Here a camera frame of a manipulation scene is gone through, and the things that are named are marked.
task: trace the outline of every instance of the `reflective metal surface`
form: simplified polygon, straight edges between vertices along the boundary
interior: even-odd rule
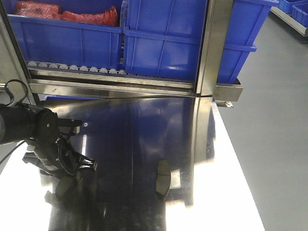
[[[225,44],[233,0],[210,0],[196,93],[213,95]]]
[[[27,83],[27,78],[30,78],[30,74],[0,0],[0,83],[5,84],[10,79],[19,79]],[[10,84],[9,88],[15,96],[15,102],[25,94],[19,83]],[[36,103],[31,92],[28,99],[31,104]]]
[[[82,182],[59,200],[52,194],[58,180],[24,164],[22,146],[0,175],[1,230],[264,230],[211,98],[44,106],[59,117],[83,120],[72,143],[98,161],[97,172],[83,171]],[[155,186],[158,162],[165,159],[171,184],[163,200]]]
[[[131,98],[155,96],[189,96],[193,92],[186,89],[174,89],[158,86],[110,85],[102,83],[69,82],[47,79],[30,79],[32,92],[38,94],[85,96],[94,98]]]
[[[130,83],[137,85],[152,85],[161,87],[171,88],[184,88],[192,89],[193,84],[188,81],[159,78],[159,77],[148,77],[138,75],[115,75],[115,74],[104,74],[104,73],[91,73],[81,72],[74,70],[54,70],[50,68],[42,67],[29,67],[32,78],[39,77],[56,77],[58,80],[63,79],[84,79],[84,80],[97,80],[111,83]]]
[[[275,15],[280,17],[283,21],[285,21],[289,26],[291,26],[294,30],[300,33],[302,36],[308,36],[308,28],[301,25],[298,21],[292,18],[290,15],[286,14],[278,7],[272,7],[270,9]]]
[[[237,102],[243,91],[241,84],[217,83],[214,92],[214,99],[219,101]]]

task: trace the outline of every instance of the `black cable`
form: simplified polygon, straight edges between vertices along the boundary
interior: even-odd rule
[[[12,155],[12,153],[17,149],[19,148],[19,146],[21,146],[25,141],[22,141],[20,144],[18,144],[16,147],[14,147],[9,153],[7,153],[7,155],[2,159],[0,160],[0,165],[10,156]]]
[[[9,88],[8,88],[8,84],[11,83],[11,82],[18,82],[18,83],[21,83],[22,86],[23,86],[24,89],[25,89],[25,95],[23,96],[23,98],[21,98],[21,99],[19,100],[20,103],[22,103],[23,100],[24,100],[24,99],[28,96],[28,94],[29,94],[28,87],[27,87],[27,85],[26,85],[23,81],[21,81],[21,80],[19,80],[19,79],[11,79],[11,80],[7,81],[6,84],[4,85],[4,90],[5,90],[5,92],[6,92],[6,93],[9,95],[9,97],[10,97],[10,102],[9,102],[8,104],[5,104],[5,106],[9,106],[10,104],[12,104],[12,103],[14,102],[14,95],[11,93],[11,91],[10,91]]]

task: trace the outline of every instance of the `blue plastic bin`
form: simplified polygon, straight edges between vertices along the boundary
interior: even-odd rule
[[[234,83],[249,53],[256,50],[257,47],[255,45],[243,46],[226,43],[220,62],[217,82]]]
[[[128,73],[195,80],[200,40],[151,34],[124,27]]]
[[[287,14],[292,14],[293,6],[308,3],[308,0],[280,0],[279,9]]]
[[[226,43],[252,46],[277,0],[235,0]]]
[[[293,6],[292,17],[304,27],[308,27],[308,3]]]
[[[207,0],[128,0],[131,30],[200,39]]]
[[[39,0],[75,13],[101,13],[122,0]],[[4,0],[15,36],[27,61],[122,68],[123,27],[13,15],[16,0]]]

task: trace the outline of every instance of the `gray floor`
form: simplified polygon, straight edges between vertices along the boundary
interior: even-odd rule
[[[266,231],[308,230],[308,38],[270,15],[220,108]]]

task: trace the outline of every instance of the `stainless steel shelf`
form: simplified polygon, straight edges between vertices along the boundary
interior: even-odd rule
[[[277,7],[272,7],[270,11],[272,11],[275,15],[280,17],[283,21],[285,21],[289,26],[291,26],[302,36],[308,36],[308,27],[304,27],[290,15],[286,14]]]

